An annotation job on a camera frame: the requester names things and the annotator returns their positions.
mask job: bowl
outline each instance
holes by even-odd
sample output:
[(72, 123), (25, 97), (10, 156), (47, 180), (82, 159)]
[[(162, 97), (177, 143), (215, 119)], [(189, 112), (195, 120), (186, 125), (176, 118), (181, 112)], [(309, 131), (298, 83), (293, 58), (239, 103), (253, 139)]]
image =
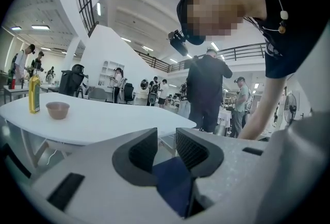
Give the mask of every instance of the bowl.
[(64, 102), (49, 102), (46, 104), (46, 107), (53, 119), (65, 119), (70, 105)]

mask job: white shirt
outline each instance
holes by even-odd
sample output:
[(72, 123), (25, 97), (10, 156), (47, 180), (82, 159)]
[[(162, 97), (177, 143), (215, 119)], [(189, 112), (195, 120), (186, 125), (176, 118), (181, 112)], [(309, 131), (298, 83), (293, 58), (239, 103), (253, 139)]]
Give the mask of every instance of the white shirt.
[(169, 85), (168, 84), (160, 85), (160, 89), (162, 89), (162, 92), (160, 93), (159, 98), (165, 99), (167, 97), (167, 94), (169, 93)]
[(118, 81), (118, 83), (116, 83), (116, 82), (114, 83), (114, 87), (118, 87), (118, 84), (119, 84), (120, 80), (122, 79), (122, 75), (120, 73), (118, 73), (115, 75), (114, 79), (116, 79)]
[(27, 55), (25, 54), (25, 51), (20, 50), (16, 57), (15, 66), (19, 67), (21, 76), (17, 76), (17, 77), (24, 77), (24, 67), (25, 67), (26, 58)]

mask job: fluorescent light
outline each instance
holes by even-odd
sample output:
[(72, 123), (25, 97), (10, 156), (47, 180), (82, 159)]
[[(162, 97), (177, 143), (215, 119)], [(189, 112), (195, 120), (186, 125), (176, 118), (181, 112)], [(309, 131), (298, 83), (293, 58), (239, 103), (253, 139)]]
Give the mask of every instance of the fluorescent light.
[(151, 49), (151, 48), (148, 48), (148, 47), (146, 47), (146, 46), (142, 46), (142, 48), (144, 48), (145, 50), (149, 50), (149, 51), (154, 51), (153, 49)]
[(46, 30), (50, 29), (48, 26), (43, 26), (43, 25), (32, 25), (31, 27), (33, 29), (46, 29)]
[(100, 3), (97, 3), (96, 6), (97, 6), (97, 14), (101, 15), (101, 5), (100, 5)]
[(127, 40), (127, 39), (125, 39), (125, 38), (122, 38), (124, 41), (127, 41), (127, 42), (131, 42), (130, 40)]
[(214, 42), (211, 43), (211, 45), (216, 49), (216, 51), (218, 51), (218, 47), (216, 46), (216, 44)]

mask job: olive oil bottle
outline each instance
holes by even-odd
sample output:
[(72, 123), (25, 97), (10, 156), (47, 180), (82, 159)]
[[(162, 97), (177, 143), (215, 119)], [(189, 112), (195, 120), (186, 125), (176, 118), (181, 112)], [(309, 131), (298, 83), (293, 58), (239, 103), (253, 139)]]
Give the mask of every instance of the olive oil bottle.
[(34, 69), (34, 74), (29, 81), (29, 109), (30, 112), (33, 114), (37, 113), (40, 110), (39, 95), (40, 95), (39, 70)]

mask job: fan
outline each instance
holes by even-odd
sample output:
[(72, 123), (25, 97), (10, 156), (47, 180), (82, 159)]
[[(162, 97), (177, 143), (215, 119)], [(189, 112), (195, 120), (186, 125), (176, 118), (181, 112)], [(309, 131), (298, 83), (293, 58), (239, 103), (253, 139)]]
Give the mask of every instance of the fan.
[(284, 118), (289, 125), (293, 122), (296, 111), (297, 101), (295, 96), (293, 94), (288, 94), (284, 105)]

